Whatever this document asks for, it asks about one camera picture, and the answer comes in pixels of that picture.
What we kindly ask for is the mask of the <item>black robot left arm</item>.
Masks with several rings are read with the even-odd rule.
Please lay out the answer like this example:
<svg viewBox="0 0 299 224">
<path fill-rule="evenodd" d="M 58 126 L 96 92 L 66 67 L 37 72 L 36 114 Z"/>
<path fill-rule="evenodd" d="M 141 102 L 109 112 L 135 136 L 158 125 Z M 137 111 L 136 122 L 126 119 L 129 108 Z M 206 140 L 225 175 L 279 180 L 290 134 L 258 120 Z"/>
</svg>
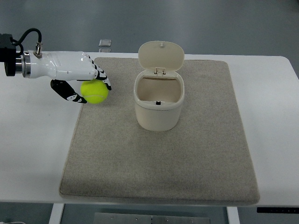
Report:
<svg viewBox="0 0 299 224">
<path fill-rule="evenodd" d="M 0 34 L 0 61 L 4 63 L 7 76 L 15 76 L 17 58 L 24 55 L 22 42 L 31 32 L 37 32 L 38 41 L 33 54 L 36 58 L 42 58 L 42 33 L 37 28 L 30 28 L 24 32 L 19 40 L 15 40 L 11 34 Z"/>
</svg>

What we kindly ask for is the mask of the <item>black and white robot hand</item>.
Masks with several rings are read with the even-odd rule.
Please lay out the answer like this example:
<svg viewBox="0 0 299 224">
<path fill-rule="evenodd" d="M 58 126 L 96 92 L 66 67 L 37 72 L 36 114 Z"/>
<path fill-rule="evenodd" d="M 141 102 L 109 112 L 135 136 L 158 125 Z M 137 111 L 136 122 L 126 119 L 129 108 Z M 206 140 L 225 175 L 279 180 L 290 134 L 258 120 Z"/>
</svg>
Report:
<svg viewBox="0 0 299 224">
<path fill-rule="evenodd" d="M 16 73 L 26 78 L 50 77 L 51 88 L 67 101 L 87 103 L 80 91 L 84 81 L 100 80 L 112 89 L 104 70 L 85 52 L 51 51 L 36 58 L 33 51 L 25 51 L 16 65 Z"/>
</svg>

